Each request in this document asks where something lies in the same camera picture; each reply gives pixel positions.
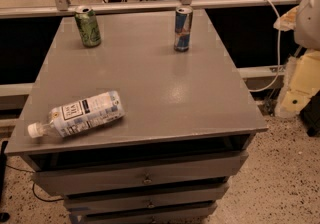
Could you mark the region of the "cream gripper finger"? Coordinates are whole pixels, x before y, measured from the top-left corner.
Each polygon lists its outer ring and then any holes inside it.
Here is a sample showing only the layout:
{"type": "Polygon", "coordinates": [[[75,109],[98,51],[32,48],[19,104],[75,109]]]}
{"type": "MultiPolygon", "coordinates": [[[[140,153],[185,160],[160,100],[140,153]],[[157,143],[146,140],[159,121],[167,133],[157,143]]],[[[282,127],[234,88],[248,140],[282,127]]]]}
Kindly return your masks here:
{"type": "Polygon", "coordinates": [[[287,32],[289,30],[294,30],[296,27],[296,16],[298,7],[295,6],[279,17],[273,27],[279,31],[287,32]]]}
{"type": "Polygon", "coordinates": [[[299,58],[290,57],[283,83],[274,112],[276,117],[291,118],[320,90],[320,52],[307,50],[299,58]]]}

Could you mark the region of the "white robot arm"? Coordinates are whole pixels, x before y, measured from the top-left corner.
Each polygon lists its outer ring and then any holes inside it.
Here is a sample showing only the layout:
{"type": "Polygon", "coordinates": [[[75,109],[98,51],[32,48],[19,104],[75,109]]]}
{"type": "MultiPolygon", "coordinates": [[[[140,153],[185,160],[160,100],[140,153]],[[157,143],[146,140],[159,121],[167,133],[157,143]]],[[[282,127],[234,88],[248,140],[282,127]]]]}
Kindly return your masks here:
{"type": "Polygon", "coordinates": [[[289,58],[275,107],[277,117],[291,118],[320,91],[320,0],[302,0],[273,27],[293,30],[295,43],[306,49],[301,57],[289,58]]]}

